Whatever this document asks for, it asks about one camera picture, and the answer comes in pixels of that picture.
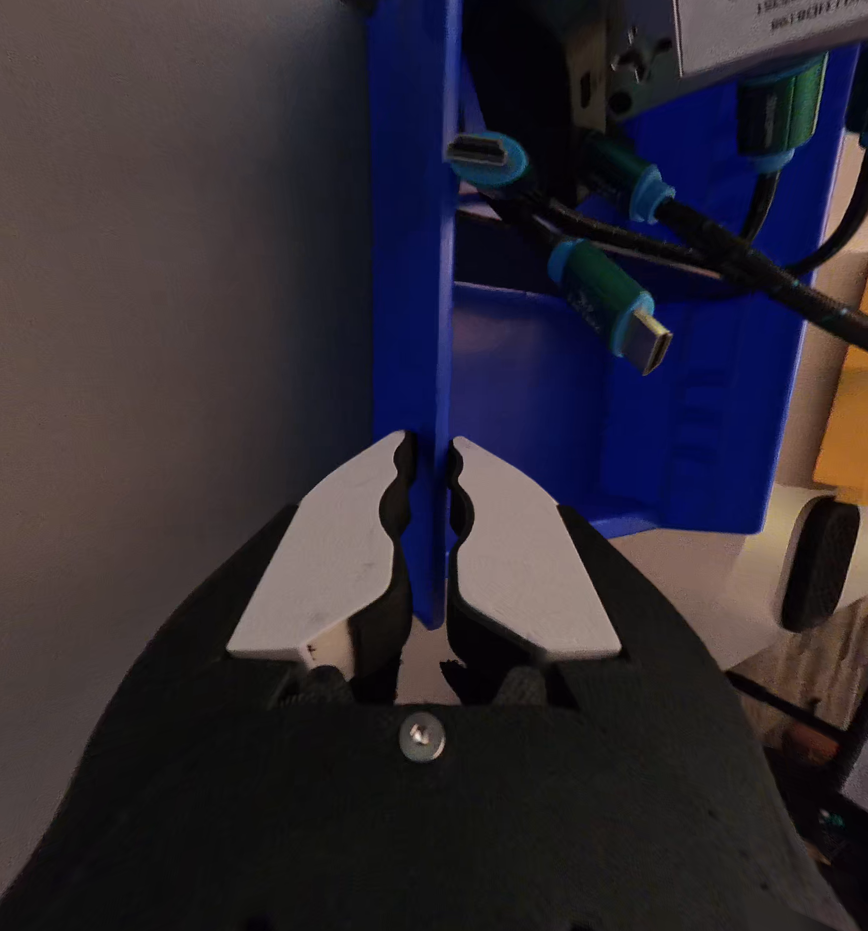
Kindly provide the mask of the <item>blue plastic bin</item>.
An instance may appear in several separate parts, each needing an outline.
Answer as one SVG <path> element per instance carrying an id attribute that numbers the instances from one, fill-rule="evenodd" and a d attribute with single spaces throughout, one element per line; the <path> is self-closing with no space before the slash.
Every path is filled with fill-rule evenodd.
<path id="1" fill-rule="evenodd" d="M 693 297 L 633 274 L 673 331 L 648 377 L 614 359 L 533 252 L 486 225 L 454 234 L 461 2 L 379 2 L 367 21 L 372 208 L 372 431 L 417 435 L 403 537 L 415 615 L 443 621 L 452 537 L 443 478 L 465 436 L 608 538 L 762 529 L 804 336 L 763 296 Z"/>

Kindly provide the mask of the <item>yellow plastic bin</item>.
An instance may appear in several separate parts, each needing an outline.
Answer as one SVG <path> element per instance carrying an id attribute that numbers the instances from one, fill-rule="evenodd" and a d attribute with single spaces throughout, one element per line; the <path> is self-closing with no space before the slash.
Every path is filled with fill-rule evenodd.
<path id="1" fill-rule="evenodd" d="M 824 266 L 819 283 L 833 297 L 859 301 L 868 312 L 868 253 Z M 868 506 L 868 353 L 849 348 L 813 470 L 813 482 L 848 504 Z"/>

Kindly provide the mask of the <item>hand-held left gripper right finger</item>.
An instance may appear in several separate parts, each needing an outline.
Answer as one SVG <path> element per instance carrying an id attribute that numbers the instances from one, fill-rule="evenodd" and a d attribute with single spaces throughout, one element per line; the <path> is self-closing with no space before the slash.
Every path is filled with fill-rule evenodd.
<path id="1" fill-rule="evenodd" d="M 540 702 L 558 664 L 618 657 L 621 640 L 550 493 L 463 436 L 451 441 L 447 479 L 455 542 L 445 617 L 456 660 L 444 678 L 461 701 L 518 692 Z"/>

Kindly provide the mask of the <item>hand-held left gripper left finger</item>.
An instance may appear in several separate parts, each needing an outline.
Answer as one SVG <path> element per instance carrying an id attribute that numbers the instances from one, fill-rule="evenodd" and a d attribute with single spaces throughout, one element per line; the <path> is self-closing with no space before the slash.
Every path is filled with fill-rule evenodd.
<path id="1" fill-rule="evenodd" d="M 414 599 L 402 535 L 415 435 L 396 430 L 300 501 L 226 644 L 238 660 L 335 669 L 363 704 L 393 705 Z"/>

